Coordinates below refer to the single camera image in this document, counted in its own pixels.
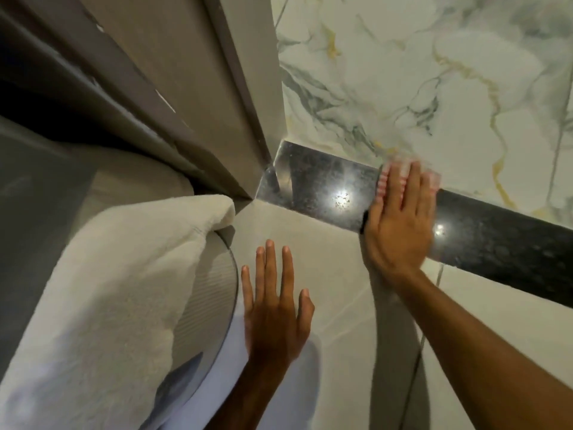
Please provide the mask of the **person's left hand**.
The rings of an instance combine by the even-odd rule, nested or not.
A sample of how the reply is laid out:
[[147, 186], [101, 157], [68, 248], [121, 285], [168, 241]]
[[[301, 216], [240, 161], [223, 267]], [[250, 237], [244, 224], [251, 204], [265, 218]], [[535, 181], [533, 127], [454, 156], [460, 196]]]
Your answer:
[[266, 300], [266, 243], [255, 251], [252, 283], [255, 301], [252, 311], [244, 311], [245, 343], [249, 360], [286, 361], [290, 367], [310, 335], [298, 336], [297, 333], [298, 302], [295, 302], [291, 250], [283, 246], [280, 254], [282, 270], [279, 274], [277, 266], [278, 300]]

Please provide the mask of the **white fluffy towel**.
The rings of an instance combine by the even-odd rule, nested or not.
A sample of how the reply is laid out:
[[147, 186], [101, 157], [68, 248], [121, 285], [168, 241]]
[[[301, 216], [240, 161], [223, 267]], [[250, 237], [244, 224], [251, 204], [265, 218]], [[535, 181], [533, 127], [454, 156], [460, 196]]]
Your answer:
[[138, 430], [172, 365], [174, 329], [225, 195], [116, 206], [58, 260], [0, 383], [0, 430]]

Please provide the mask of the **person's right forearm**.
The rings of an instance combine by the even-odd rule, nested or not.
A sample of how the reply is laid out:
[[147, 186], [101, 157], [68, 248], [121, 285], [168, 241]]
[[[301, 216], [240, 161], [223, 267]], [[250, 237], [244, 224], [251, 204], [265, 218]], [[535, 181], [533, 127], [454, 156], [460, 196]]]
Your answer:
[[420, 269], [384, 274], [432, 347], [476, 430], [573, 430], [573, 389], [435, 286]]

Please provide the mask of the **pink striped cleaning sponge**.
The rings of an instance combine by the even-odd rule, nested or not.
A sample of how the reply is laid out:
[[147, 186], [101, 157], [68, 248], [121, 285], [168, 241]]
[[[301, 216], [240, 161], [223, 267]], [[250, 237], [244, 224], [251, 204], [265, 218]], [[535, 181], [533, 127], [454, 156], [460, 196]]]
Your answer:
[[[383, 163], [378, 173], [375, 197], [381, 199], [385, 198], [391, 167], [394, 163], [398, 163], [401, 165], [399, 181], [401, 184], [401, 199], [403, 199], [405, 187], [409, 179], [410, 170], [412, 167], [412, 162], [414, 161], [416, 160], [408, 158], [395, 158], [395, 159], [390, 159], [389, 161]], [[429, 166], [425, 162], [420, 163], [420, 171], [422, 174], [424, 173], [428, 174], [430, 180], [430, 188], [434, 194], [437, 193], [437, 191], [440, 189], [442, 175], [429, 168]]]

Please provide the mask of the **person's right hand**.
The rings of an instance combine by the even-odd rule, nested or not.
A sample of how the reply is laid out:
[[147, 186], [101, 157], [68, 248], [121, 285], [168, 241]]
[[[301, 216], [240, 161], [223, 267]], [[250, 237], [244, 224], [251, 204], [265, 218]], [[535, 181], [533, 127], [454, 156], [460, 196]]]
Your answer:
[[375, 197], [364, 228], [366, 252], [384, 279], [395, 284], [420, 271], [433, 242], [435, 215], [382, 214]]

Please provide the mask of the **black granite ledge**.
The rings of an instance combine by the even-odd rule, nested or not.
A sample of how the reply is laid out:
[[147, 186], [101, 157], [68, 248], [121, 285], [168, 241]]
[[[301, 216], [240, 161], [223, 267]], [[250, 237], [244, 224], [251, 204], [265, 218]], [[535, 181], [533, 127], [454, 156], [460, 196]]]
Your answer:
[[[256, 198], [362, 233], [379, 170], [283, 142]], [[573, 309], [573, 229], [441, 189], [431, 259]]]

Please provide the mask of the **white cloth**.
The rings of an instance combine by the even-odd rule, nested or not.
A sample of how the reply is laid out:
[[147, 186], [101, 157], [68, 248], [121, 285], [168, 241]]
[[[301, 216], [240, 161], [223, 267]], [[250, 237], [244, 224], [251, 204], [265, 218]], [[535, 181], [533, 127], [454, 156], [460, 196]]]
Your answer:
[[[239, 302], [226, 339], [209, 373], [190, 400], [164, 425], [164, 430], [204, 430], [247, 362], [244, 306]], [[257, 430], [310, 430], [321, 379], [321, 343], [312, 333], [270, 401]]]

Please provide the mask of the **person's left forearm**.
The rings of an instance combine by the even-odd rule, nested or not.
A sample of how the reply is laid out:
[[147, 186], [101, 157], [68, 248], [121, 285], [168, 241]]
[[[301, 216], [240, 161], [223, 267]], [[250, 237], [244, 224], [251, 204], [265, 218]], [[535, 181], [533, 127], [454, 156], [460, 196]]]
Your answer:
[[256, 430], [288, 368], [286, 361], [248, 360], [204, 430]]

